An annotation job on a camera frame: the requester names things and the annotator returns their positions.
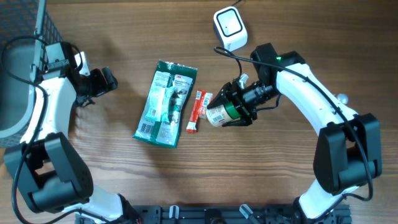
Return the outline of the yellow oil bottle silver cap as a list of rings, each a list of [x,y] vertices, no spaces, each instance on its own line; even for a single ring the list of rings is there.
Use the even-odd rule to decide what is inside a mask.
[[[344,104],[344,105],[346,105],[346,104],[348,103],[348,101],[349,101],[348,96],[347,96],[346,94],[344,94],[344,93],[338,94],[338,95],[336,96],[336,98],[337,98],[337,100],[338,100],[340,103],[342,103],[342,104]]]

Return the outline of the red tissue pack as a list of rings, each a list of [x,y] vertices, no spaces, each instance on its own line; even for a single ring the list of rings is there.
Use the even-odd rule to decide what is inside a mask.
[[[199,118],[206,119],[207,106],[211,102],[212,97],[213,97],[213,94],[208,93],[208,92],[204,93],[203,96],[201,97],[200,107],[198,109]]]

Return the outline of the green foil packet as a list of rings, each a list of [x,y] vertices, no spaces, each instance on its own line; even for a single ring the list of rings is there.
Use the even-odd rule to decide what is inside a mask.
[[[182,114],[197,71],[178,63],[158,62],[134,139],[161,147],[177,147]]]

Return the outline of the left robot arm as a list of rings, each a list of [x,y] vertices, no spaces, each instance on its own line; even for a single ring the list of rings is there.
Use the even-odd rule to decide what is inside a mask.
[[[88,166],[68,140],[70,112],[118,87],[110,69],[83,75],[84,58],[68,42],[45,45],[47,66],[32,82],[36,102],[30,125],[20,143],[5,151],[13,176],[11,201],[25,223],[17,197],[34,213],[48,212],[61,220],[75,214],[79,223],[140,223],[141,217],[119,194],[93,183]]]

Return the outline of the red white snack packet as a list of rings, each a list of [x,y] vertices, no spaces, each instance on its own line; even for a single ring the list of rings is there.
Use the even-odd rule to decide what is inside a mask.
[[[187,124],[187,133],[196,133],[197,132],[197,122],[199,119],[199,109],[203,103],[206,91],[205,90],[197,90],[195,102],[193,105],[192,113],[190,115],[189,122]]]

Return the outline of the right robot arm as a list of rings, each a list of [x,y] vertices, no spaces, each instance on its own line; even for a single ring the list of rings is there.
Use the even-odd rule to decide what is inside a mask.
[[[381,134],[377,118],[347,106],[344,95],[332,94],[322,85],[305,59],[295,51],[278,54],[270,43],[259,45],[248,62],[258,79],[246,84],[244,75],[223,85],[206,107],[215,127],[250,126],[269,100],[287,97],[306,117],[318,140],[313,159],[315,180],[291,205],[265,208],[264,223],[344,223],[349,220],[343,200],[368,188],[382,173]]]

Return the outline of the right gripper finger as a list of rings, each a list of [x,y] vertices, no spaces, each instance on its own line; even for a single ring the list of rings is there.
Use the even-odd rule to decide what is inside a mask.
[[[207,109],[216,108],[221,105],[225,105],[231,101],[231,86],[230,82],[223,85],[221,90],[216,96],[209,102]]]
[[[249,119],[236,119],[236,120],[232,120],[229,121],[227,123],[222,124],[222,127],[228,127],[228,126],[250,126],[252,125],[252,120]]]

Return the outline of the green lid jar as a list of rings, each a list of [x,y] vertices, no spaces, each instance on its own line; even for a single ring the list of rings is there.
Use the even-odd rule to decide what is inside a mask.
[[[214,127],[222,127],[223,124],[240,116],[232,102],[206,110],[206,117]]]

